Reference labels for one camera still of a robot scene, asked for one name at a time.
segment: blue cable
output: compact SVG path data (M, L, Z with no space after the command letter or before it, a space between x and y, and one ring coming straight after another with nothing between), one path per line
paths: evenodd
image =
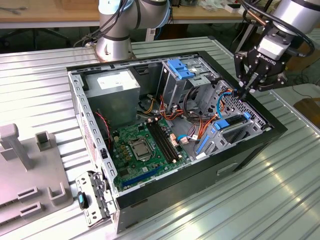
M220 119L222 119L222 115L221 115L221 112L220 112L220 101L221 101L221 98L224 96L224 95L230 95L231 92L225 92L223 94L220 95L220 97L218 98L218 102L216 103L216 112L218 113Z
M160 36L161 32L162 32L162 27L160 27L158 34L155 36L154 38L155 40Z
M184 137L188 137L188 135L180 135L180 136L178 136L176 139L177 139L177 141L179 142L182 138L184 138Z

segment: label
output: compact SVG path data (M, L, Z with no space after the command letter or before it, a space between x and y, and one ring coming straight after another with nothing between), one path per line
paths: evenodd
M134 84L134 79L131 78L128 71L120 71L109 76L102 76L97 79L101 89L112 89L123 87L125 84Z

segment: cpu socket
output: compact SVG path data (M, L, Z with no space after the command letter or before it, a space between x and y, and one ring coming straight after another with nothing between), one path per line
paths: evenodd
M129 145L137 160L145 162L153 155L147 140L143 137L129 141Z

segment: yellow wire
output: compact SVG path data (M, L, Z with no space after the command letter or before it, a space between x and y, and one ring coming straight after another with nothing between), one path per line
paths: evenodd
M148 114L151 112L152 108L154 107L154 101L155 99L153 98L152 101L151 101L151 105L149 107L149 109L147 111L144 112L144 114Z

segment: wooden desk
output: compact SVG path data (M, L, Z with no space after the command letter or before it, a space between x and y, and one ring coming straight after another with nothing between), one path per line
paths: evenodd
M239 13L230 13L224 9L207 11L200 6L173 7L174 24L237 23L242 20Z
M0 7L28 7L15 15L0 10L0 29L87 27L99 25L97 10L65 10L60 0L0 0ZM207 11L196 6L173 8L174 24L237 23L242 17L224 9Z

